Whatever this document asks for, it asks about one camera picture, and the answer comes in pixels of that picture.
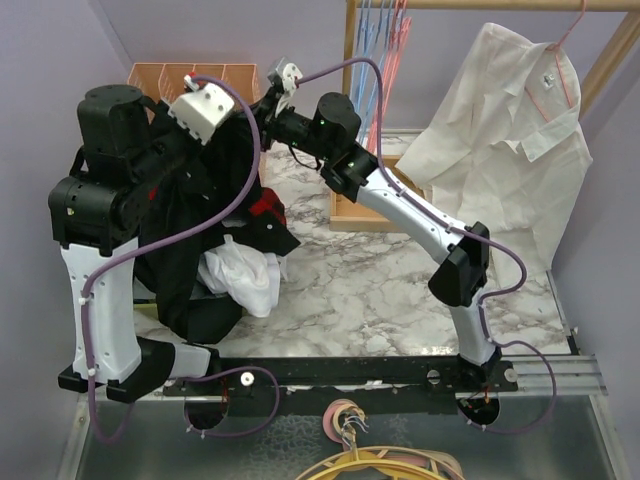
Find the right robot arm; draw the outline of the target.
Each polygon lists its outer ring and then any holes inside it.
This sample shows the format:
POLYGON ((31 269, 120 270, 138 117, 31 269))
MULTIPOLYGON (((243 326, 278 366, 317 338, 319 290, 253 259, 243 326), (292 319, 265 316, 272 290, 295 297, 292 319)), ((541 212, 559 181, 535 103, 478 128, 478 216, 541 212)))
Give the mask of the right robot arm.
POLYGON ((357 142, 361 119, 344 94, 323 95, 314 116, 307 118, 270 88, 252 111, 264 149, 280 142, 312 156, 333 192, 390 220, 438 263, 428 288, 449 308, 454 322, 461 383, 472 391, 491 384, 501 351, 489 340, 479 312, 489 266, 487 227, 447 216, 380 164, 357 142))

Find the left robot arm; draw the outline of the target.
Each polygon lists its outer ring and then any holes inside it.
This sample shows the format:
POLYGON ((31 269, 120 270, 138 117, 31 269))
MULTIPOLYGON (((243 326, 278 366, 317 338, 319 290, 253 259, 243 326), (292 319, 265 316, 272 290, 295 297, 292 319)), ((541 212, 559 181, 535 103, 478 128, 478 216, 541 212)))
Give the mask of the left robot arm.
POLYGON ((61 247, 74 300, 75 354, 60 388, 104 386, 131 404, 170 379, 186 378, 206 395, 220 385, 211 349, 144 339, 134 326, 134 262, 91 274, 138 247, 151 192, 202 146, 154 102, 126 84, 88 91, 77 108, 83 144, 69 175, 51 191, 53 238, 61 247))

